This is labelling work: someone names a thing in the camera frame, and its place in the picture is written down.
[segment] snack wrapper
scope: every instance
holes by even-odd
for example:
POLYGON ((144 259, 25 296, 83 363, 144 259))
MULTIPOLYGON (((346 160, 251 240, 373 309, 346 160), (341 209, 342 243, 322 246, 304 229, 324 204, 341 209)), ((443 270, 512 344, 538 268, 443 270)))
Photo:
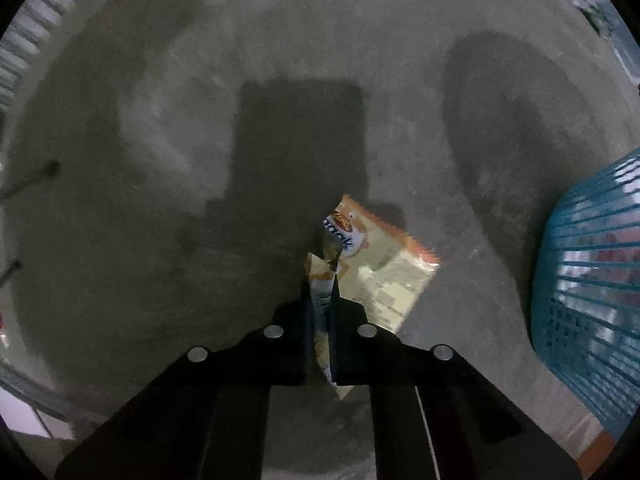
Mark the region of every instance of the snack wrapper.
POLYGON ((395 333, 439 264, 433 253, 348 195, 323 224, 328 233, 324 239, 325 259, 309 253, 306 261, 316 322, 314 348, 319 366, 342 399, 352 386, 332 382, 326 333, 334 277, 341 297, 360 303, 369 322, 395 333))

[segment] silver screw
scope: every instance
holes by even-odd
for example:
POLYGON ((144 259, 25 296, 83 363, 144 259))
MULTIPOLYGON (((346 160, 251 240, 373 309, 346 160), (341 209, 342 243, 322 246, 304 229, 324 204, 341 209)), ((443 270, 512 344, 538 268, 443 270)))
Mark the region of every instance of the silver screw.
POLYGON ((204 361, 204 359, 206 359, 208 355, 209 352, 207 352, 206 348, 203 348, 202 346, 196 346, 189 350, 187 357, 192 363, 199 363, 201 361, 204 361))
POLYGON ((433 349, 433 355, 440 361, 448 361, 453 357, 453 348, 448 345, 437 345, 433 349))
POLYGON ((378 329, 375 325, 365 323, 358 327, 358 334, 362 337, 375 337, 378 333, 378 329))
POLYGON ((280 325, 269 325, 262 333, 269 339, 277 339, 284 334, 284 329, 280 325))

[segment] floor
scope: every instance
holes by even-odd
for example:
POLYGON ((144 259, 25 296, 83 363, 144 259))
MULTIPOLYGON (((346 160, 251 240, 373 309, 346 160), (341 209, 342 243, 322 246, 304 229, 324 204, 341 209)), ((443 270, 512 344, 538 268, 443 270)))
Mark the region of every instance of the floor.
MULTIPOLYGON (((640 101, 577 10, 100 6, 68 17, 7 122, 10 177, 62 165, 4 207, 24 264, 15 365, 44 363, 39 380, 112 413, 188 347, 266 324, 349 193, 442 260, 401 338, 449 343, 579 455, 597 424, 530 347, 530 272, 559 195, 640 144, 640 101)), ((265 478, 373 475, 365 390, 279 388, 272 413, 265 478)))

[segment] teal laundry basket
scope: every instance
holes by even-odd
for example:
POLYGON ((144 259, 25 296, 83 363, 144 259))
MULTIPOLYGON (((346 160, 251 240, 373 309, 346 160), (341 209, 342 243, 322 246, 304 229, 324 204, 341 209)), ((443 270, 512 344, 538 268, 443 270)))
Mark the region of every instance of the teal laundry basket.
POLYGON ((616 439, 640 405, 640 148, 548 220, 533 283, 536 353, 616 439))

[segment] blue object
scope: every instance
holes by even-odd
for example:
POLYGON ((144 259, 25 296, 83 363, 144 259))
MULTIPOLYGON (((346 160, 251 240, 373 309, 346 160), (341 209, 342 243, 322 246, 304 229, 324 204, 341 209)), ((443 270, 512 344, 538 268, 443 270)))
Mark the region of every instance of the blue object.
POLYGON ((558 202, 531 333, 546 366, 620 438, 640 405, 640 148, 558 202))

